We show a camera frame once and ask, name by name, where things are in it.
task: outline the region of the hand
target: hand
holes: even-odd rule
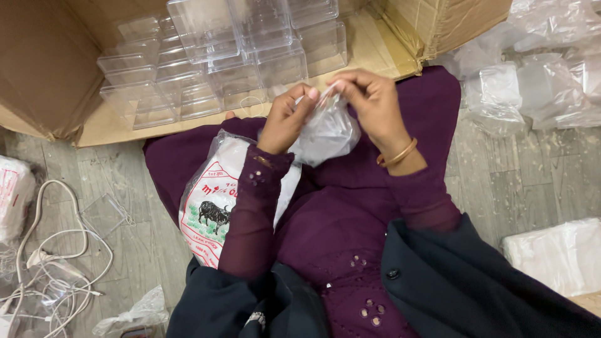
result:
[[[298,104],[296,99],[304,96]],[[313,112],[319,91],[307,84],[297,84],[276,97],[267,116],[257,148],[274,155],[283,154],[296,141],[307,117]]]

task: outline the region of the black coat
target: black coat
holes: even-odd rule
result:
[[[381,276],[423,338],[601,337],[600,318],[513,269],[467,214],[446,233],[390,222]],[[329,324],[320,297],[288,266],[245,281],[192,258],[167,337],[321,338]]]

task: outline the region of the white string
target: white string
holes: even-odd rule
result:
[[[244,107],[242,106],[242,101],[246,100],[246,99],[257,99],[257,101],[259,101],[259,103],[261,104],[261,111],[257,114],[257,115],[250,115],[246,112],[246,109],[244,109]],[[244,99],[240,100],[240,108],[242,109],[242,111],[244,112],[244,114],[246,114],[246,116],[248,117],[257,117],[257,116],[261,116],[261,114],[265,111],[265,107],[263,106],[263,101],[261,101],[258,97],[256,96],[246,96]]]
[[[106,185],[108,185],[109,189],[111,190],[112,198],[115,200],[115,202],[117,202],[117,206],[119,207],[119,209],[121,209],[121,211],[125,214],[125,222],[128,223],[132,227],[137,226],[138,223],[136,223],[136,221],[133,220],[132,214],[130,214],[129,211],[127,211],[127,209],[125,209],[125,207],[121,205],[121,203],[119,203],[119,199],[115,195],[115,191],[112,188],[112,184],[109,182],[109,179],[106,176],[105,168],[102,165],[102,161],[98,157],[98,153],[96,152],[96,149],[95,148],[92,148],[92,149],[94,149],[94,154],[96,154],[96,160],[98,161],[98,163],[100,164],[100,168],[102,169],[102,174],[105,177]]]

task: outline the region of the brown cardboard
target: brown cardboard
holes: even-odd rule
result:
[[[507,16],[511,0],[373,0],[381,20],[368,14],[346,22],[348,68],[394,79],[421,73],[424,60],[459,47]],[[0,11],[0,125],[49,140],[71,138],[78,147],[166,135],[224,114],[138,131],[122,126],[98,97],[96,58],[118,42],[115,22],[164,13],[166,0],[5,1]],[[332,74],[310,79],[324,89]],[[264,104],[247,108],[269,112]]]

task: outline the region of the copper bangle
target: copper bangle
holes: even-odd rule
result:
[[[382,168],[386,168],[389,165],[398,163],[398,162],[402,161],[405,157],[407,157],[407,155],[409,155],[409,153],[411,151],[413,151],[413,149],[415,149],[415,146],[417,146],[417,139],[414,137],[411,139],[411,143],[409,143],[409,145],[405,148],[405,150],[403,150],[400,154],[398,154],[397,157],[390,160],[390,162],[385,162],[384,155],[380,154],[380,156],[378,156],[376,159],[376,163]]]

